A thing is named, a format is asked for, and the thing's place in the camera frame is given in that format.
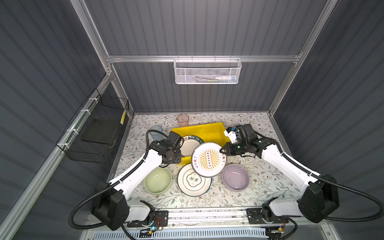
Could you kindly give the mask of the teal rimmed white plate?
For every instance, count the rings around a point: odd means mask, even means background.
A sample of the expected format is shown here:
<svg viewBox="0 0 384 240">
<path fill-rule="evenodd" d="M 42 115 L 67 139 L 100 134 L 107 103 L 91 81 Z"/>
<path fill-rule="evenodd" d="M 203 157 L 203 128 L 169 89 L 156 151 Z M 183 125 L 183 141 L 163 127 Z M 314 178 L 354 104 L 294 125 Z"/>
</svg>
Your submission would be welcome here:
<svg viewBox="0 0 384 240">
<path fill-rule="evenodd" d="M 194 135 L 184 136 L 183 139 L 184 142 L 180 148 L 182 157 L 191 157 L 194 150 L 204 143 L 200 137 Z"/>
</svg>

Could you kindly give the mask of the yellow plastic bin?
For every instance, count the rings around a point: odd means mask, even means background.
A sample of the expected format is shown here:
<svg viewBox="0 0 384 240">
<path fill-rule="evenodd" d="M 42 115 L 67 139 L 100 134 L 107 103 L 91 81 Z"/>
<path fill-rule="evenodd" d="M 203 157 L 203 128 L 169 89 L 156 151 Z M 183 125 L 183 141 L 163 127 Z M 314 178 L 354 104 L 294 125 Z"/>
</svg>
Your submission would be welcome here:
<svg viewBox="0 0 384 240">
<path fill-rule="evenodd" d="M 205 125 L 196 125 L 182 128 L 174 128 L 172 132 L 179 134 L 182 138 L 184 136 L 194 135 L 200 137 L 205 143 L 213 142 L 221 145 L 222 147 L 230 141 L 225 136 L 224 131 L 226 128 L 223 123 L 211 123 Z M 191 163 L 191 157 L 182 157 L 182 162 L 179 165 L 186 165 Z"/>
</svg>

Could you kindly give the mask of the white plate black clover pattern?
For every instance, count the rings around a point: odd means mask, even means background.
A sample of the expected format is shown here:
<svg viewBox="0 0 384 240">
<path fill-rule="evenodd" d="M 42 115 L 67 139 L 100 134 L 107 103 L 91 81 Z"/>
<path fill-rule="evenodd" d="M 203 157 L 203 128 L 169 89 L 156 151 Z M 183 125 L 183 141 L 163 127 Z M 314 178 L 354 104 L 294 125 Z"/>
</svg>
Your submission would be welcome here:
<svg viewBox="0 0 384 240">
<path fill-rule="evenodd" d="M 211 188 L 212 181 L 212 178 L 197 174 L 191 164 L 182 167 L 177 178 L 179 189 L 189 197 L 200 197 L 207 193 Z"/>
</svg>

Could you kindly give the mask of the orange sunburst plate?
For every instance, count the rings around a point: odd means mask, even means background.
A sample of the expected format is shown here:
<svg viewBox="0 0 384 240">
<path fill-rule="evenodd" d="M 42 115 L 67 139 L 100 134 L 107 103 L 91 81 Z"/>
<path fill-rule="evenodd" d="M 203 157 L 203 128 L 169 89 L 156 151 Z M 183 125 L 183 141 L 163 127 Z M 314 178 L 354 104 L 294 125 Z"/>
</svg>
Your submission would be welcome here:
<svg viewBox="0 0 384 240">
<path fill-rule="evenodd" d="M 196 147 L 191 156 L 193 170 L 205 178 L 220 174 L 227 165 L 227 157 L 220 152 L 221 148 L 221 145 L 213 142 Z"/>
</svg>

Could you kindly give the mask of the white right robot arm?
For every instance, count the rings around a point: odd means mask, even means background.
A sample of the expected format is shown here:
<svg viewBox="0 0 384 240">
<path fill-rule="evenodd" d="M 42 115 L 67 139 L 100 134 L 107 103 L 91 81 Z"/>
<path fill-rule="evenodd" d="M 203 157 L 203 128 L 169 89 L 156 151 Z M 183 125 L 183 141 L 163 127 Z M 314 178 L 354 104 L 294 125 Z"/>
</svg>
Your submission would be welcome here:
<svg viewBox="0 0 384 240">
<path fill-rule="evenodd" d="M 336 180 L 332 176 L 317 179 L 319 173 L 300 164 L 284 152 L 276 140 L 258 134 L 250 124 L 228 127 L 224 135 L 230 140 L 220 153 L 258 157 L 277 168 L 299 189 L 297 197 L 273 197 L 263 203 L 261 215 L 266 223 L 273 223 L 282 216 L 305 217 L 312 223 L 319 223 L 340 206 Z"/>
</svg>

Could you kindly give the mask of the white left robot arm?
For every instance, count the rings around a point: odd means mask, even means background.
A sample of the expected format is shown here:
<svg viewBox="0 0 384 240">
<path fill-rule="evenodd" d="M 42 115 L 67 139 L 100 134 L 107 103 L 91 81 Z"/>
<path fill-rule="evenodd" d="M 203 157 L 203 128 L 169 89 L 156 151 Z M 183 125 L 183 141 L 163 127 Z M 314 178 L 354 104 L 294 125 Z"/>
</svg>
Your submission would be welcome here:
<svg viewBox="0 0 384 240">
<path fill-rule="evenodd" d="M 149 142 L 146 133 L 144 155 L 118 177 L 107 184 L 100 184 L 97 191 L 104 191 L 92 200 L 91 213 L 115 231 L 126 222 L 150 224 L 155 218 L 155 208 L 145 201 L 130 200 L 134 189 L 160 165 L 181 163 L 181 146 L 184 139 L 175 132 L 160 141 Z"/>
</svg>

